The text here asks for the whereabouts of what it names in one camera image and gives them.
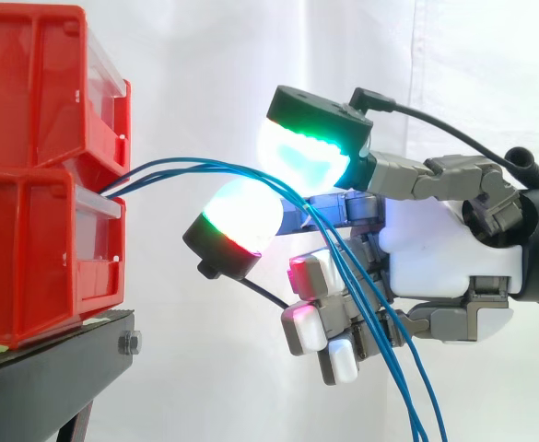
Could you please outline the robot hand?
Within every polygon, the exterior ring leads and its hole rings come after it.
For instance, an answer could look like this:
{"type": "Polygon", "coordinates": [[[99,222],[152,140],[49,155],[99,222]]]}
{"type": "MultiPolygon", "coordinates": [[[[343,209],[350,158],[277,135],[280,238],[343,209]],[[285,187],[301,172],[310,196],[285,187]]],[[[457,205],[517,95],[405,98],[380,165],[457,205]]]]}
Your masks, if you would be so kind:
{"type": "Polygon", "coordinates": [[[331,386],[413,338],[486,338],[524,282],[520,192],[485,156],[417,162],[373,150],[368,112],[397,110],[366,89],[338,103],[278,87],[260,158],[294,195],[234,180],[183,236],[205,277],[246,283],[273,238],[324,234],[323,247],[289,261],[299,299],[281,322],[290,353],[317,355],[331,386]]]}

